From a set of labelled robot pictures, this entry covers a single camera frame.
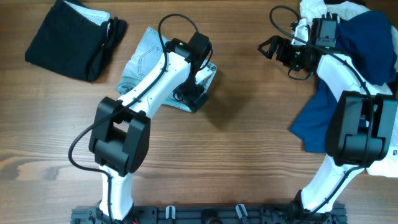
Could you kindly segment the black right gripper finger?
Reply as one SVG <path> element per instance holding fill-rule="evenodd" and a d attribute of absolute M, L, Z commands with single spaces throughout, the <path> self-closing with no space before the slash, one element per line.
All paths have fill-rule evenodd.
<path fill-rule="evenodd" d="M 277 51 L 277 46 L 276 45 L 271 45 L 268 50 L 264 50 L 263 47 L 264 47 L 263 45 L 259 45 L 258 48 L 257 48 L 258 51 L 261 54 L 263 54 L 263 56 L 265 56 L 266 58 L 272 59 L 274 53 Z"/>
<path fill-rule="evenodd" d="M 284 38 L 282 38 L 281 36 L 278 36 L 278 35 L 274 35 L 267 41 L 259 44 L 258 48 L 262 49 L 263 47 L 265 47 L 267 45 L 269 45 L 270 48 L 277 48 L 283 42 L 284 42 Z"/>

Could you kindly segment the light blue denim shorts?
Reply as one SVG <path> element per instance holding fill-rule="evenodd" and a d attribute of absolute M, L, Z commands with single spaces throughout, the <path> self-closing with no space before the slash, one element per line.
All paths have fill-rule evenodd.
<path fill-rule="evenodd" d="M 121 79 L 116 85 L 116 91 L 120 95 L 124 95 L 135 88 L 157 65 L 161 56 L 162 48 L 160 46 L 159 34 L 155 29 L 148 27 L 144 32 L 136 51 L 126 64 L 122 72 Z M 205 93 L 209 89 L 216 71 L 216 65 L 209 62 L 203 70 L 197 73 L 195 77 L 196 84 L 204 87 Z M 183 111 L 192 112 L 187 105 L 177 101 L 172 93 L 163 104 L 173 106 Z"/>

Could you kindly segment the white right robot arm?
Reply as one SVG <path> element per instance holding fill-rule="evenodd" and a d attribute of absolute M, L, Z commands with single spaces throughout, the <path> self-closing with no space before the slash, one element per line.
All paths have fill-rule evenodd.
<path fill-rule="evenodd" d="M 339 194 L 363 170 L 397 177 L 397 101 L 386 85 L 367 84 L 348 53 L 336 47 L 292 45 L 274 35 L 258 50 L 292 70 L 315 68 L 338 101 L 325 134 L 326 158 L 290 204 L 291 219 L 317 219 L 331 212 Z"/>

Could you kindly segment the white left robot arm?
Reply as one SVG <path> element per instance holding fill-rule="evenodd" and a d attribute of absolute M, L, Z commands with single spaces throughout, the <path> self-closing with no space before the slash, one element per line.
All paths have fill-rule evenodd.
<path fill-rule="evenodd" d="M 172 39 L 152 71 L 118 100 L 103 98 L 96 110 L 89 150 L 103 175 L 103 198 L 96 208 L 97 223 L 130 219 L 132 175 L 149 150 L 151 119 L 175 95 L 192 112 L 208 99 L 196 75 L 213 53 L 207 36 L 196 33 L 189 42 Z"/>

